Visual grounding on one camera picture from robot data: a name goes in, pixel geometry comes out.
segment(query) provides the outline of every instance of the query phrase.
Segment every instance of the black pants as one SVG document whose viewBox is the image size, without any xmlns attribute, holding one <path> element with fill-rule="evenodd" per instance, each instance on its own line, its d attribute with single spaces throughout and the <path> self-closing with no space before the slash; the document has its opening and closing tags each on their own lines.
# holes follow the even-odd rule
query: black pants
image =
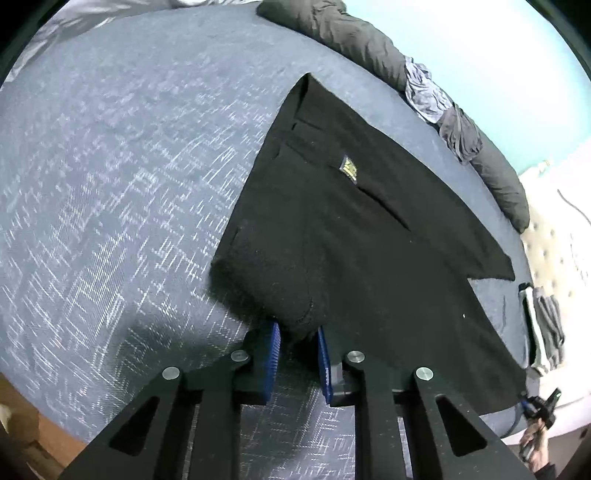
<svg viewBox="0 0 591 480">
<path fill-rule="evenodd" d="M 479 413 L 525 372 L 467 278 L 511 260 L 420 161 L 307 74 L 288 94 L 214 258 L 295 333 L 338 325 L 405 374 L 435 368 Z"/>
</svg>

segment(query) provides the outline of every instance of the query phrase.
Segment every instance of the clothing label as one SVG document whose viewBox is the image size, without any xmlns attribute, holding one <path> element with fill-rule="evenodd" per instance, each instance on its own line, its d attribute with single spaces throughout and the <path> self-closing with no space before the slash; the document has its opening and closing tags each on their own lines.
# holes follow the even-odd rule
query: clothing label
<svg viewBox="0 0 591 480">
<path fill-rule="evenodd" d="M 343 162 L 340 165 L 341 172 L 349 177 L 349 179 L 357 185 L 357 167 L 347 155 L 343 157 Z"/>
</svg>

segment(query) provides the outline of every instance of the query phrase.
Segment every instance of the mattress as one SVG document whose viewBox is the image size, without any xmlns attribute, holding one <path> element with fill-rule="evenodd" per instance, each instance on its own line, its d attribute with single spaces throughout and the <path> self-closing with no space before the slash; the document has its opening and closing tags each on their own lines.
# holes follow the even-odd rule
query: mattress
<svg viewBox="0 0 591 480">
<path fill-rule="evenodd" d="M 209 264 L 306 72 L 435 172 L 511 257 L 514 282 L 472 286 L 526 363 L 527 259 L 478 174 L 397 92 L 255 7 L 118 19 L 53 45 L 0 92 L 0 370 L 85 441 L 160 369 L 211 363 L 260 317 L 238 291 L 212 294 Z M 505 434 L 515 411 L 485 420 Z M 243 409 L 241 449 L 241 478 L 353 478 L 354 412 L 327 407 L 285 347 L 270 404 Z"/>
</svg>

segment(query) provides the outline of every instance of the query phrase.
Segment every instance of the teal wall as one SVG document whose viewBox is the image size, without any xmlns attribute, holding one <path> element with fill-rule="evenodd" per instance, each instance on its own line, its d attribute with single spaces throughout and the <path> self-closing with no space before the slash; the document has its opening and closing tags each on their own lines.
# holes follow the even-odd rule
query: teal wall
<svg viewBox="0 0 591 480">
<path fill-rule="evenodd" d="M 441 86 L 521 173 L 591 136 L 591 81 L 525 0 L 345 0 Z"/>
</svg>

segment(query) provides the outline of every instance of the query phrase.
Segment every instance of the silver bolt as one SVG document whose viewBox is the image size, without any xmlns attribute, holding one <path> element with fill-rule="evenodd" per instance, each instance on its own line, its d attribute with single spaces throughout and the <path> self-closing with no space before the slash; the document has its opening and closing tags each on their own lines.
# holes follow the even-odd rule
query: silver bolt
<svg viewBox="0 0 591 480">
<path fill-rule="evenodd" d="M 162 371 L 162 376 L 165 380 L 174 380 L 175 378 L 178 378 L 180 374 L 181 371 L 176 367 L 166 367 Z"/>
<path fill-rule="evenodd" d="M 347 359 L 353 364 L 360 364 L 363 360 L 365 360 L 365 354 L 363 352 L 353 350 L 352 352 L 347 353 Z"/>
<path fill-rule="evenodd" d="M 417 368 L 417 377 L 425 382 L 428 382 L 433 378 L 433 370 L 428 367 L 420 367 Z"/>
<path fill-rule="evenodd" d="M 234 350 L 230 355 L 230 358 L 235 362 L 245 362 L 248 360 L 249 355 L 244 350 Z"/>
</svg>

